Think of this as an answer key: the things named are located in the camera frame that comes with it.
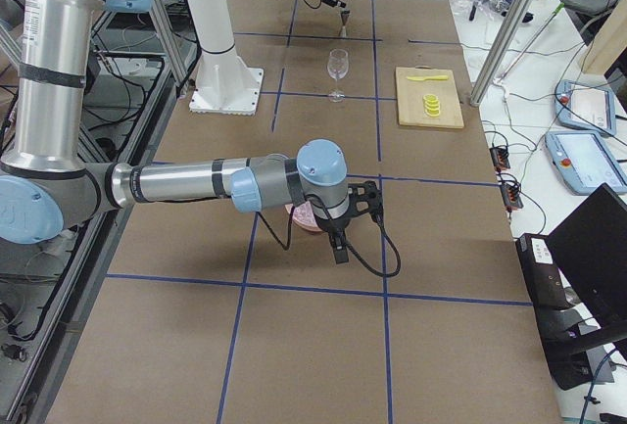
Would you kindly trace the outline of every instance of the wooden cutting board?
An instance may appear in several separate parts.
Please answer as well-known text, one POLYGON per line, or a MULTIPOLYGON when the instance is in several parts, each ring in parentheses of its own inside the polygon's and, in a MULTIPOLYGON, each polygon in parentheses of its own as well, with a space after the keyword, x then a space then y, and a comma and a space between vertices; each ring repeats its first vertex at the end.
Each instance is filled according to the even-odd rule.
POLYGON ((450 70, 396 68, 396 92, 400 125, 422 127, 463 128, 458 91, 450 70), (445 74, 446 81, 410 81, 408 76, 445 74), (440 115, 436 118, 424 112, 423 96, 435 94, 440 100, 440 115))

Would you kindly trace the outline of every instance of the screen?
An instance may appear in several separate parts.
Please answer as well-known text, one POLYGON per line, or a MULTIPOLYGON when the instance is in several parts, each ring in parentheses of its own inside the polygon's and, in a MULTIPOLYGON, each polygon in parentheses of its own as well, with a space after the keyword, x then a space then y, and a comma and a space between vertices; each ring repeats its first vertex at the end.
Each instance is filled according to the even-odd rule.
POLYGON ((594 135, 568 133, 558 135, 566 156, 584 187, 599 187, 604 182, 611 187, 625 185, 625 181, 610 163, 609 156, 594 135))
POLYGON ((570 118, 607 129, 607 93, 602 89, 573 86, 570 93, 570 118))
MULTIPOLYGON (((627 205, 599 187, 547 237, 559 269, 600 326, 627 320, 627 205)), ((627 337, 627 328, 622 331, 627 337)), ((627 358, 627 340, 614 345, 627 358)))

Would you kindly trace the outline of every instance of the wine glass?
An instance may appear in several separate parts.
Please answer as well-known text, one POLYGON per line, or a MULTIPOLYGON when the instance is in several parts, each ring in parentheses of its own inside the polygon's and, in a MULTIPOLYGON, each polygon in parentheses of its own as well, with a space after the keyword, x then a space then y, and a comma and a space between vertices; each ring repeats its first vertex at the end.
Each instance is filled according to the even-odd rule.
POLYGON ((328 94, 329 100, 339 103, 344 99, 344 91, 340 90, 338 81, 349 72, 349 53, 343 49, 333 49, 329 54, 326 70, 335 79, 335 89, 328 94))

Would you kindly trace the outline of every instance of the black monitor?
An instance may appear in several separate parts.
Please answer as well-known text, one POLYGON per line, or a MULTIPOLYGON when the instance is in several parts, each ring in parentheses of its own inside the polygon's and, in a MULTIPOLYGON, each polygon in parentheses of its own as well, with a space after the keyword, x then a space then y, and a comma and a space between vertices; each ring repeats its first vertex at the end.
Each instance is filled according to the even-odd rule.
MULTIPOLYGON (((627 205, 603 184, 553 230, 546 243, 555 264, 601 326, 586 332, 579 319, 566 325, 565 336, 548 339, 543 334, 552 374, 567 389, 591 379, 596 367, 582 361, 590 358, 585 357, 590 350, 613 343, 627 358, 627 205)), ((547 316, 537 316, 542 332, 540 321, 547 316)))

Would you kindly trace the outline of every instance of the white table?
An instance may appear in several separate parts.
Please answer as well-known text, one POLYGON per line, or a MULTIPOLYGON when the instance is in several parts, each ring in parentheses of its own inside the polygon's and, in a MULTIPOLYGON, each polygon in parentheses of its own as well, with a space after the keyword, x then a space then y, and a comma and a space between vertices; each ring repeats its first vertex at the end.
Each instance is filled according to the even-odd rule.
MULTIPOLYGON (((464 57, 471 80, 475 80, 488 55, 487 50, 492 46, 494 38, 503 23, 503 18, 495 13, 489 14, 483 10, 477 11, 471 22, 469 17, 471 2, 469 0, 450 0, 454 12, 459 40, 464 46, 464 57)), ((531 38, 533 33, 544 23, 545 19, 559 4, 559 0, 534 0, 529 11, 535 18, 529 24, 523 24, 511 44, 512 49, 521 49, 531 38)), ((481 103, 480 112, 486 131, 496 130, 505 136, 511 148, 509 161, 513 174, 519 180, 522 178, 522 191, 534 199, 545 211, 547 216, 543 233, 550 233, 585 199, 584 196, 573 195, 562 182, 555 170, 550 156, 544 145, 544 135, 548 130, 563 129, 554 123, 555 100, 553 93, 555 86, 563 74, 563 79, 572 79, 591 85, 606 83, 603 76, 583 74, 578 65, 577 57, 585 53, 586 48, 580 47, 581 37, 565 11, 561 11, 550 26, 542 33, 531 50, 551 54, 555 51, 570 49, 548 57, 541 55, 526 55, 506 78, 506 87, 510 93, 527 98, 539 98, 551 95, 545 99, 528 102, 510 95, 506 102, 511 116, 511 125, 506 113, 504 90, 491 86, 481 103), (533 142, 539 142, 538 151, 530 152, 521 145, 532 147, 525 138, 516 134, 514 130, 528 137, 533 142)), ((501 70, 504 70, 516 52, 507 52, 501 70)), ((618 114, 625 115, 624 110, 616 102, 618 114)), ((627 121, 618 121, 617 136, 627 140, 627 121)), ((503 137, 495 134, 486 134, 488 144, 491 145, 494 137, 496 145, 504 142, 503 137)), ((606 143, 617 159, 627 159, 627 147, 613 139, 606 143)), ((538 232, 543 225, 541 211, 528 199, 523 198, 524 209, 516 211, 511 217, 511 233, 514 237, 522 233, 538 232)), ((615 354, 612 360, 620 362, 622 357, 615 354)), ((587 419, 599 419, 601 412, 610 412, 627 415, 627 370, 619 368, 614 373, 615 384, 598 384, 593 396, 601 400, 598 405, 590 404, 586 414, 587 419)), ((581 385, 567 392, 555 385, 555 393, 561 414, 564 417, 579 418, 584 404, 583 397, 588 392, 589 385, 581 385)))

